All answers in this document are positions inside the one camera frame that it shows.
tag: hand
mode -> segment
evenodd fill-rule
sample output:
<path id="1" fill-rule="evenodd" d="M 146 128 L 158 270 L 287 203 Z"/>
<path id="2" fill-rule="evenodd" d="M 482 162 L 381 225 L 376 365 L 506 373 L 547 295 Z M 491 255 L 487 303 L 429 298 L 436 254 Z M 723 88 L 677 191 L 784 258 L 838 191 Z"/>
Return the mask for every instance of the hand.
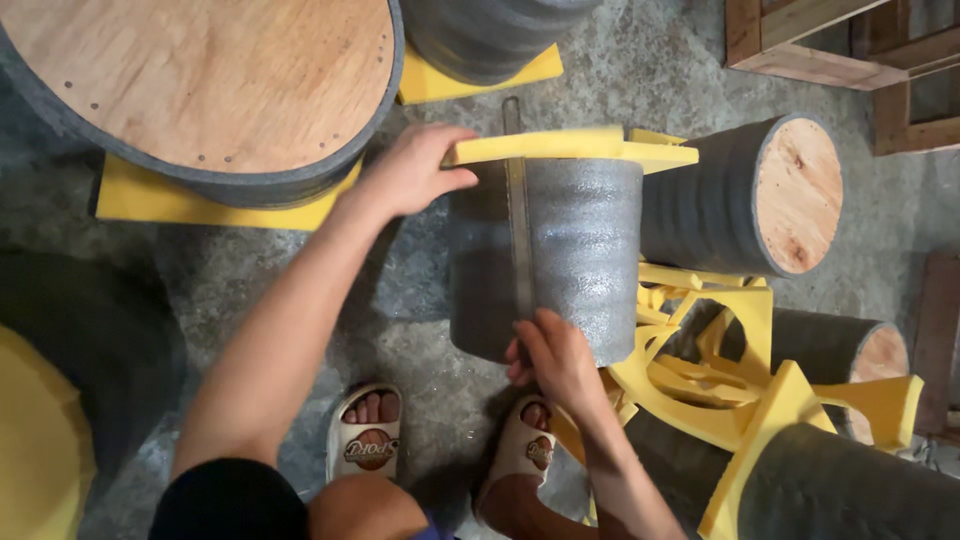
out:
<path id="1" fill-rule="evenodd" d="M 446 151 L 477 134 L 445 124 L 411 126 L 367 172 L 356 189 L 366 190 L 386 206 L 390 217 L 410 215 L 427 207 L 447 191 L 477 184 L 465 168 L 440 170 Z"/>
<path id="2" fill-rule="evenodd" d="M 516 337 L 507 348 L 507 377 L 517 386 L 536 379 L 552 402 L 570 413 L 580 425 L 593 412 L 609 408 L 600 373 L 587 337 L 550 309 L 540 308 L 534 322 L 515 323 Z M 531 365 L 524 365 L 520 344 Z"/>

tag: metal ruler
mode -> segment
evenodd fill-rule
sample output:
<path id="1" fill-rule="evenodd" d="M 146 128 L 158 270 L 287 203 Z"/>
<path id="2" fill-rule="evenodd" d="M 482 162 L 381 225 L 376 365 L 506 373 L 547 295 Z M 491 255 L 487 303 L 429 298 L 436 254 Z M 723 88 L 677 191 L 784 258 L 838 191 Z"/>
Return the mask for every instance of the metal ruler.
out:
<path id="1" fill-rule="evenodd" d="M 504 135 L 517 135 L 520 126 L 520 100 L 509 97 L 503 102 Z M 534 298 L 533 248 L 530 242 L 530 220 L 527 212 L 526 167 L 523 158 L 506 160 L 507 205 L 510 208 L 510 232 L 514 245 L 514 283 L 516 311 L 521 320 L 531 321 L 537 308 Z"/>

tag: sandal logo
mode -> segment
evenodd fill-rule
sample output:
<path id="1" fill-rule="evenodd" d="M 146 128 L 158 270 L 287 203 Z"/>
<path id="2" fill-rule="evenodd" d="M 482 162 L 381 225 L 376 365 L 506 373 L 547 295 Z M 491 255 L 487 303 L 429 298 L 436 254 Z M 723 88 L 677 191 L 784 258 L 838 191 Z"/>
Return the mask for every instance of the sandal logo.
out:
<path id="1" fill-rule="evenodd" d="M 527 445 L 527 458 L 533 461 L 538 469 L 546 471 L 550 462 L 553 461 L 553 445 L 550 444 L 550 439 L 540 436 L 537 440 L 531 441 Z"/>
<path id="2" fill-rule="evenodd" d="M 364 471 L 375 471 L 396 455 L 399 446 L 400 439 L 392 439 L 386 431 L 374 428 L 347 443 L 344 459 L 347 463 L 356 463 Z"/>

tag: person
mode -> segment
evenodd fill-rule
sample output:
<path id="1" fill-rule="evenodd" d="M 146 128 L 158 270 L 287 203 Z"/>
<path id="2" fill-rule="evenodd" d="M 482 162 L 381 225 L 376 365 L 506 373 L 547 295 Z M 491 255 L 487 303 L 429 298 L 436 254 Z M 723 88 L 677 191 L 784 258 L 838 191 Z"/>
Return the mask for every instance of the person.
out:
<path id="1" fill-rule="evenodd" d="M 312 501 L 300 501 L 276 460 L 374 239 L 391 219 L 477 184 L 465 168 L 440 169 L 453 144 L 474 136 L 446 125 L 411 127 L 340 196 L 206 373 L 180 431 L 152 540 L 449 538 L 391 482 L 402 396 L 389 384 L 361 388 L 336 410 L 328 485 Z M 536 381 L 542 396 L 524 398 L 511 413 L 474 501 L 478 522 L 515 539 L 685 538 L 614 416 L 583 333 L 548 309 L 515 330 L 507 378 L 518 386 Z M 555 405 L 583 435 L 598 528 L 537 497 L 553 455 Z"/>

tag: round wooden top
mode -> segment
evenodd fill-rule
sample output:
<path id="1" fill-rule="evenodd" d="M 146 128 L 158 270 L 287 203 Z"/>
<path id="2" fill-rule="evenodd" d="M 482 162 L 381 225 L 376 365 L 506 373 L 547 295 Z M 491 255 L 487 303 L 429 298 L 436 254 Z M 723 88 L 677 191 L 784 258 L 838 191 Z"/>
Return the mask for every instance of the round wooden top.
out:
<path id="1" fill-rule="evenodd" d="M 884 325 L 876 329 L 867 338 L 860 354 L 853 362 L 850 382 L 904 377 L 910 373 L 907 361 L 906 343 L 903 336 L 893 325 Z M 870 421 L 861 412 L 848 409 L 853 437 L 864 443 L 874 444 L 870 433 Z"/>
<path id="2" fill-rule="evenodd" d="M 802 274 L 823 260 L 843 206 L 840 160 L 808 118 L 782 124 L 763 150 L 756 188 L 760 235 L 774 262 Z"/>
<path id="3" fill-rule="evenodd" d="M 0 0 L 70 109 L 159 160 L 274 173 L 371 120 L 394 65 L 387 0 Z"/>

